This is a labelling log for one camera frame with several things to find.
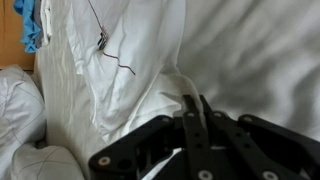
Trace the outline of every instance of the blue fabric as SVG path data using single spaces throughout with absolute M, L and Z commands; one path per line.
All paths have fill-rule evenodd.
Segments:
M 15 0 L 13 8 L 23 19 L 22 39 L 20 42 L 26 46 L 26 53 L 34 53 L 36 52 L 34 40 L 41 30 L 33 20 L 34 0 Z

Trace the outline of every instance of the white pillow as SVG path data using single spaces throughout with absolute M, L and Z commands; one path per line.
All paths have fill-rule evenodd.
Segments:
M 14 151 L 45 133 L 42 96 L 17 65 L 0 71 L 0 179 L 8 179 Z
M 72 154 L 64 147 L 36 149 L 25 144 L 16 150 L 12 163 L 12 180 L 84 180 Z

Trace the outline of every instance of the blue cloth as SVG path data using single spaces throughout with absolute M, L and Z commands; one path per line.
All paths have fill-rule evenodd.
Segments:
M 41 30 L 33 20 L 34 0 L 15 0 L 13 8 L 23 19 L 22 39 L 20 42 L 26 46 L 26 53 L 34 53 L 36 52 L 34 40 Z

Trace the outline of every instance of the wooden surface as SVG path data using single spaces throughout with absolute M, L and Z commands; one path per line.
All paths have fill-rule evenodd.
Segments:
M 34 54 L 24 52 L 20 43 L 22 17 L 13 9 L 14 0 L 0 0 L 0 69 L 18 64 L 24 70 L 33 70 Z

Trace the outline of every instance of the black mechanical device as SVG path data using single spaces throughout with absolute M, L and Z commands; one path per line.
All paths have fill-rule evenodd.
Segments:
M 253 115 L 237 121 L 191 96 L 181 117 L 157 116 L 89 160 L 93 180 L 134 180 L 180 149 L 155 180 L 320 180 L 320 143 Z

